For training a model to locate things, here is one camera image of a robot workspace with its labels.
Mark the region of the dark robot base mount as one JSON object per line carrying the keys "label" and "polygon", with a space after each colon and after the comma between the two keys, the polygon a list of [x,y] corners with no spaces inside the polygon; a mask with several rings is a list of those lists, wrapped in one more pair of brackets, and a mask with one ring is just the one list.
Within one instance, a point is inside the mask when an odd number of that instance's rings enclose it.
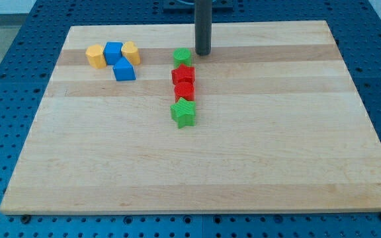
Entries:
{"label": "dark robot base mount", "polygon": [[[213,10],[230,10],[233,9],[234,0],[212,0]],[[192,11],[194,9],[195,0],[161,0],[164,12],[175,11]]]}

